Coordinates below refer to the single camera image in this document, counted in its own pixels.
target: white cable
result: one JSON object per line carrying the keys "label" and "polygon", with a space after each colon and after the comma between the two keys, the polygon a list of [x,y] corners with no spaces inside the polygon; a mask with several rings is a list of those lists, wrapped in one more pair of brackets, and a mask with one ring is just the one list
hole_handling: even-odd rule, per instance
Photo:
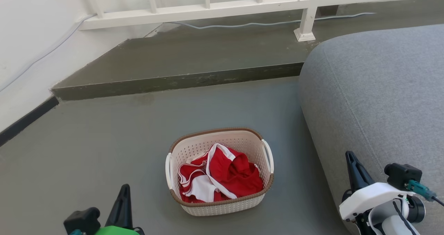
{"label": "white cable", "polygon": [[43,58],[45,58],[47,55],[51,54],[55,49],[57,49],[58,47],[60,47],[65,41],[68,40],[68,38],[70,38],[75,32],[76,30],[80,27],[80,25],[87,19],[94,17],[97,14],[93,14],[93,15],[88,15],[86,17],[84,17],[82,20],[80,20],[79,23],[76,23],[71,29],[70,31],[68,31],[64,38],[61,38],[59,40],[59,42],[55,43],[53,45],[53,48],[49,48],[47,52],[44,52],[42,55],[34,58],[30,63],[28,63],[27,65],[25,65],[20,71],[18,71],[14,76],[10,77],[8,80],[6,80],[2,85],[0,85],[0,92],[2,90],[4,90],[6,87],[8,87],[9,85],[11,85],[13,82],[15,82],[19,77],[21,77],[21,75],[23,75],[25,72],[27,72],[29,70],[29,68],[31,66],[33,66],[35,63],[37,63],[38,61],[42,60]]}
{"label": "white cable", "polygon": [[[363,12],[363,13],[359,13],[359,14],[355,14],[355,15],[320,17],[320,18],[315,18],[314,20],[325,20],[325,19],[332,19],[332,18],[345,18],[345,17],[357,17],[357,16],[367,15],[367,14],[375,14],[375,13],[374,12]],[[195,29],[202,30],[202,29],[206,29],[206,28],[239,28],[239,27],[244,27],[244,26],[249,26],[249,25],[261,25],[261,26],[282,25],[282,24],[290,24],[290,23],[299,23],[300,21],[301,20],[293,20],[293,21],[271,23],[271,24],[248,23],[248,24],[244,24],[244,25],[209,25],[209,26],[203,26],[203,27],[189,25],[189,24],[182,23],[182,22],[168,22],[168,23],[177,24],[177,25],[184,25],[184,26],[188,26],[188,27],[192,27],[192,28],[195,28]]]}

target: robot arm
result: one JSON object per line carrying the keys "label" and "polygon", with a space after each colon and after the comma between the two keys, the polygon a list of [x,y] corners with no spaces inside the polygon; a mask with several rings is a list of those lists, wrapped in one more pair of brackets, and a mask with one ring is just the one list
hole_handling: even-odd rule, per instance
{"label": "robot arm", "polygon": [[97,220],[100,211],[88,208],[73,212],[64,222],[68,235],[144,235],[140,227],[133,227],[130,186],[124,184],[106,220],[105,227],[100,227]]}
{"label": "robot arm", "polygon": [[352,151],[345,158],[351,189],[339,205],[341,218],[357,225],[361,235],[419,235],[411,223],[424,219],[425,208],[406,186],[411,180],[419,182],[422,172],[409,165],[390,164],[384,170],[388,183],[375,183]]}

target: red clothing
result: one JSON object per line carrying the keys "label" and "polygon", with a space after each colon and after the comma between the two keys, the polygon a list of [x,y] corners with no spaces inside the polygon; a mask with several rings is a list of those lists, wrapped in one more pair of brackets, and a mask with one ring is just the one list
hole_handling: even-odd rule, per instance
{"label": "red clothing", "polygon": [[244,153],[218,143],[179,166],[179,191],[185,202],[213,202],[262,191],[259,169]]}

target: gray sofa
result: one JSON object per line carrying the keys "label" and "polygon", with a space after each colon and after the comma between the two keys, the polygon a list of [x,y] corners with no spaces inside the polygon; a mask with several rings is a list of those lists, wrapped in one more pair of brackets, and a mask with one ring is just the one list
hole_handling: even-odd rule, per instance
{"label": "gray sofa", "polygon": [[[350,188],[347,150],[375,181],[386,182],[389,163],[421,169],[421,183],[444,199],[444,25],[325,41],[299,80],[302,110],[337,206]],[[444,234],[444,207],[425,206],[417,230]]]}

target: cable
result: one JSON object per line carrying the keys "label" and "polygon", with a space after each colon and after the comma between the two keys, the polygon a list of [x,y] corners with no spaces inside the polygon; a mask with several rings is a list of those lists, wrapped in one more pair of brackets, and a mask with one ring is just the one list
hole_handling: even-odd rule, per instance
{"label": "cable", "polygon": [[139,233],[139,235],[145,235],[145,232],[144,232],[143,229],[140,228],[140,227],[135,227],[133,230],[134,230],[135,232]]}
{"label": "cable", "polygon": [[404,216],[401,214],[401,212],[399,211],[398,205],[396,205],[396,202],[393,202],[393,205],[395,206],[395,210],[398,213],[399,217],[401,218],[402,222],[404,222],[404,225],[406,225],[407,229],[409,229],[410,232],[412,232],[412,235],[417,235],[416,232],[412,229],[412,227],[410,226],[409,221],[406,221],[406,219],[404,218]]}
{"label": "cable", "polygon": [[435,200],[436,202],[438,202],[440,205],[442,205],[444,207],[444,203],[441,200],[438,200],[437,197],[432,197],[432,200]]}
{"label": "cable", "polygon": [[50,48],[48,52],[43,53],[43,55],[40,55],[36,58],[34,58],[34,60],[30,63],[28,63],[27,65],[25,65],[20,71],[18,71],[13,77],[10,77],[8,80],[6,80],[6,82],[4,82],[2,85],[0,85],[0,92],[2,90],[4,90],[6,87],[8,87],[9,85],[11,85],[13,82],[15,82],[19,77],[21,77],[21,75],[23,75],[25,72],[27,72],[29,70],[29,68],[31,66],[33,66],[35,63],[37,63],[38,61],[42,60],[43,58],[45,58],[47,55],[51,54],[55,49],[57,49],[58,47],[60,47],[65,41],[68,40],[68,38],[70,38],[75,32],[76,30],[78,30],[78,28],[80,27],[80,25],[87,19],[90,19],[92,17],[94,17],[97,14],[92,14],[92,15],[88,15],[86,17],[84,17],[82,20],[80,20],[79,23],[77,23],[76,25],[74,25],[71,28],[71,31],[68,31],[65,34],[65,37],[60,39],[59,42],[55,43],[55,47],[54,48]]}
{"label": "cable", "polygon": [[[325,20],[325,19],[346,18],[346,17],[358,17],[358,16],[361,16],[361,15],[367,15],[367,14],[375,14],[375,13],[374,12],[363,12],[363,13],[359,13],[359,14],[355,14],[355,15],[320,17],[320,18],[315,18],[314,20]],[[207,29],[207,28],[239,28],[239,27],[245,27],[245,26],[249,26],[249,25],[271,26],[271,25],[283,25],[283,24],[299,23],[299,22],[301,22],[301,20],[293,20],[293,21],[271,23],[271,24],[248,23],[248,24],[244,24],[244,25],[209,25],[209,26],[203,26],[203,27],[198,27],[198,26],[194,26],[194,25],[190,25],[190,24],[186,24],[186,23],[182,23],[182,22],[168,22],[168,23],[170,23],[170,24],[177,24],[177,25],[184,25],[184,26],[188,26],[188,27],[191,27],[191,28],[202,30],[202,29]]]}
{"label": "cable", "polygon": [[427,201],[433,201],[432,197],[436,197],[436,193],[434,191],[430,191],[427,186],[424,186],[415,180],[409,180],[406,189],[421,195]]}

